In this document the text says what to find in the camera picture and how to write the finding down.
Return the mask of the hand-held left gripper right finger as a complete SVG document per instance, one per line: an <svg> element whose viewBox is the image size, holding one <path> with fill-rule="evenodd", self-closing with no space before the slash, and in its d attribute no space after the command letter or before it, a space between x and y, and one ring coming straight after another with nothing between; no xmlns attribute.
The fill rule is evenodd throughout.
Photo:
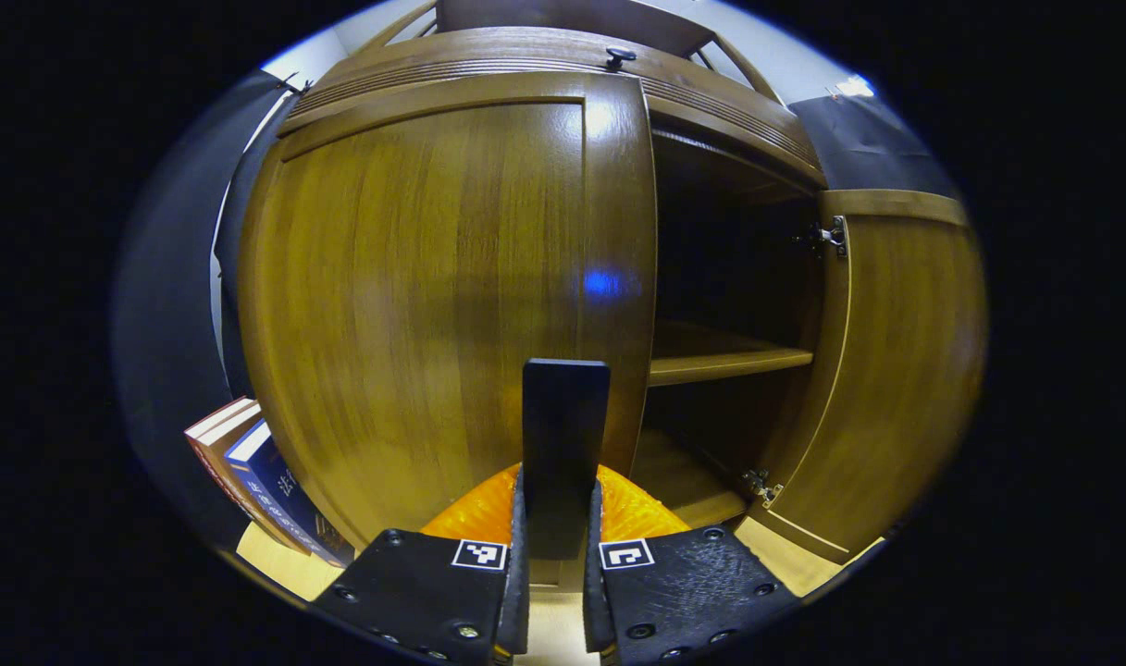
<svg viewBox="0 0 1126 666"><path fill-rule="evenodd" d="M701 665L799 607L735 531L690 527L598 468L589 498L583 619L604 665Z"/></svg>

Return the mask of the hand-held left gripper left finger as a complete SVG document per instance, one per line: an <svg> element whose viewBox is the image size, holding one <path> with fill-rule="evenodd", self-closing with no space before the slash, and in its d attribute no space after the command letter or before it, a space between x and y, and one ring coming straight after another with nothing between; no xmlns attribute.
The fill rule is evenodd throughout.
<svg viewBox="0 0 1126 666"><path fill-rule="evenodd" d="M429 529L382 531L310 607L406 665L511 665L527 650L525 522L512 465Z"/></svg>

